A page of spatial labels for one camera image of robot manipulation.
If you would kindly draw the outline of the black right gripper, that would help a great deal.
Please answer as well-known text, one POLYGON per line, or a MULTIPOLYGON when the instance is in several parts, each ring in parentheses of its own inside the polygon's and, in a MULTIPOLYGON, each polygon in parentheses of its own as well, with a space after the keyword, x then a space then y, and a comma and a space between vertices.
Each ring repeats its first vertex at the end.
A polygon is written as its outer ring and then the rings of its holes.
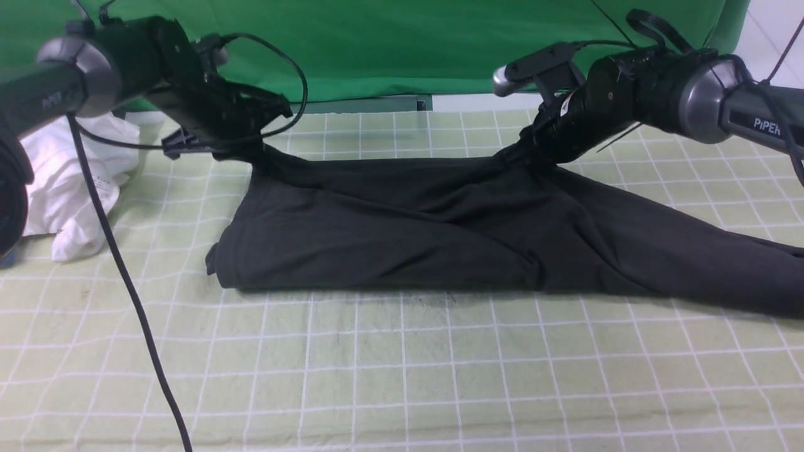
POLYGON ((636 121, 638 72, 647 54, 618 53, 595 61, 585 83, 543 100, 519 141, 502 151, 511 165, 559 165, 577 160, 636 121))

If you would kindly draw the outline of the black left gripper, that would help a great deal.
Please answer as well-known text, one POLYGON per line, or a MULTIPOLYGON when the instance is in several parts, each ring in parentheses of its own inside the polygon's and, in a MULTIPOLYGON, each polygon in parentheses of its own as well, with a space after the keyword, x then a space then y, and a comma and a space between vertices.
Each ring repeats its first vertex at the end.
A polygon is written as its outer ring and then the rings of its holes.
POLYGON ((224 79, 203 64, 186 38, 160 43, 165 79, 148 91, 148 101, 178 124, 161 140, 166 157, 210 153, 218 161, 254 161, 270 135, 264 127, 292 117, 284 95, 224 79))

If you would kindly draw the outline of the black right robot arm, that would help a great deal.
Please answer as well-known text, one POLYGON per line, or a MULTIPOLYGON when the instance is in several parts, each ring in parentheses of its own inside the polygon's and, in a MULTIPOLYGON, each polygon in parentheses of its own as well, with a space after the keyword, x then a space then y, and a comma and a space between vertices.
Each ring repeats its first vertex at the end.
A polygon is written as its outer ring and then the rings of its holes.
POLYGON ((637 125, 704 144, 738 136, 802 158, 802 89, 753 82, 735 55, 652 46, 606 55, 581 75, 572 60, 581 48, 557 43, 493 75, 498 97, 530 85, 542 95, 524 135, 548 162, 572 162, 637 125))

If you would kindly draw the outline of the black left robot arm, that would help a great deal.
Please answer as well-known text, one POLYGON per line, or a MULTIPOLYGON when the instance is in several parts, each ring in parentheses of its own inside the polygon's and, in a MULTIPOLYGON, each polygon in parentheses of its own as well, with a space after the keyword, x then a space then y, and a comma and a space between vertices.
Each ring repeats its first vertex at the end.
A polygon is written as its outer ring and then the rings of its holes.
POLYGON ((192 41, 177 20, 123 21, 103 16, 69 22, 44 44, 34 64, 2 73, 2 255, 23 235, 35 172, 22 137, 55 119, 98 117, 143 98, 178 124, 157 145, 166 157, 210 153, 252 162, 275 119, 300 115, 281 94, 225 80, 218 66, 241 34, 212 33, 192 41))

